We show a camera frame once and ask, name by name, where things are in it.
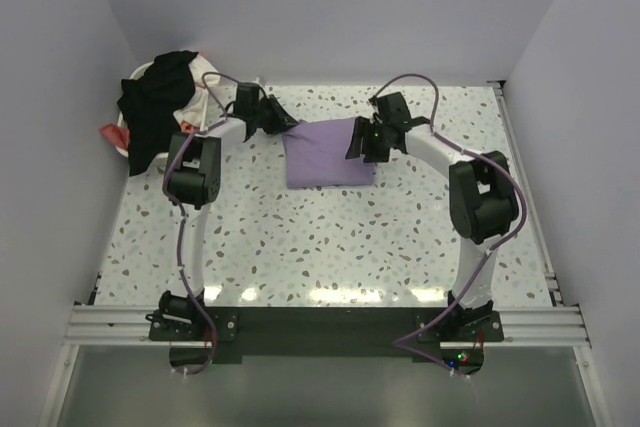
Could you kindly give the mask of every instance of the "folded purple cloth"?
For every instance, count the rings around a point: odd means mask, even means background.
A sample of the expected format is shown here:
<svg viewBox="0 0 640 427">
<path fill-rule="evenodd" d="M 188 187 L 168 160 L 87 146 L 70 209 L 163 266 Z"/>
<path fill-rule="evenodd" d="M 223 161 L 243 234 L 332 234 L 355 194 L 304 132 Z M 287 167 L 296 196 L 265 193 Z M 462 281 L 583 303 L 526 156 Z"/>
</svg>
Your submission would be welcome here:
<svg viewBox="0 0 640 427">
<path fill-rule="evenodd" d="M 287 187 L 372 185 L 374 164 L 346 160 L 355 119 L 301 123 L 282 134 Z"/>
</svg>

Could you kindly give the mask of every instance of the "red cloth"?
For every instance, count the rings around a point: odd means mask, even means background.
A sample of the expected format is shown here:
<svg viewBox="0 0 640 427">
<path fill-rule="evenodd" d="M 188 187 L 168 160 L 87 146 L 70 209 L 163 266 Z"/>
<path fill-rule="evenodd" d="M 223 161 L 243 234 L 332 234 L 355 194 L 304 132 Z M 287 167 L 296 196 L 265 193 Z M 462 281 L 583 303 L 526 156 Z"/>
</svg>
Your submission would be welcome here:
<svg viewBox="0 0 640 427">
<path fill-rule="evenodd" d="M 129 129 L 118 127 L 116 124 L 107 124 L 100 128 L 100 133 L 116 147 L 129 150 Z"/>
</svg>

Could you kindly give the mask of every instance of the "pile of clothes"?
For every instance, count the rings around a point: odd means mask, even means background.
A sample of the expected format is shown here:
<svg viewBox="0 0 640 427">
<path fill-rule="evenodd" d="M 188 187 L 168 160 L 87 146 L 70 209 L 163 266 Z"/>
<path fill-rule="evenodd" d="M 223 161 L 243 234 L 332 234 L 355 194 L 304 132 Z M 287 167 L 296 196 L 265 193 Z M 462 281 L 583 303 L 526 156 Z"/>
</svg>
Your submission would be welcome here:
<svg viewBox="0 0 640 427">
<path fill-rule="evenodd" d="M 200 129 L 209 98 L 201 78 L 208 70 L 202 56 L 183 50 L 157 56 L 139 79 L 122 80 L 118 107 L 126 126 L 109 124 L 100 132 L 128 151 L 129 175 L 146 172 L 169 150 L 174 133 Z"/>
</svg>

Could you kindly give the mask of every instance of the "gray floor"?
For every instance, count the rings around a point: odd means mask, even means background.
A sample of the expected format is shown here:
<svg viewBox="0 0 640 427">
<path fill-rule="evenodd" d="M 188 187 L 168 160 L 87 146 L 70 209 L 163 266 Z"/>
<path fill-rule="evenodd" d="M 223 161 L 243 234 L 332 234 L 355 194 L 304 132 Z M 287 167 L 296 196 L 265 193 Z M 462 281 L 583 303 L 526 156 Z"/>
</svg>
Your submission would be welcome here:
<svg viewBox="0 0 640 427">
<path fill-rule="evenodd" d="M 60 425 L 593 425 L 570 348 L 490 350 L 472 382 L 408 359 L 255 357 L 185 381 L 167 356 L 84 348 Z"/>
</svg>

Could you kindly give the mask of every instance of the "terrazzo surface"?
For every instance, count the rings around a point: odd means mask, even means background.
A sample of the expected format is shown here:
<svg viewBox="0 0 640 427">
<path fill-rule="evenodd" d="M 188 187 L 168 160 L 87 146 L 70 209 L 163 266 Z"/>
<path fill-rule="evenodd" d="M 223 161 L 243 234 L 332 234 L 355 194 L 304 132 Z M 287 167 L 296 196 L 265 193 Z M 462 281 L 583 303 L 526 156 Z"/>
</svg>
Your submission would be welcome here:
<svg viewBox="0 0 640 427">
<path fill-rule="evenodd" d="M 306 121 L 371 115 L 374 87 L 268 87 Z M 433 91 L 397 87 L 413 116 L 428 116 Z M 234 89 L 217 87 L 223 102 Z M 489 87 L 443 87 L 440 131 L 466 147 L 510 150 Z M 210 106 L 209 112 L 216 109 Z M 453 285 L 459 240 L 448 185 L 426 163 L 392 152 L 371 187 L 289 190 L 279 137 L 263 133 L 222 159 L 222 189 L 204 244 L 207 300 L 217 305 L 439 306 Z M 175 259 L 164 165 L 128 179 L 102 264 L 95 303 L 155 305 Z M 499 251 L 493 293 L 500 306 L 550 306 L 531 225 Z"/>
</svg>

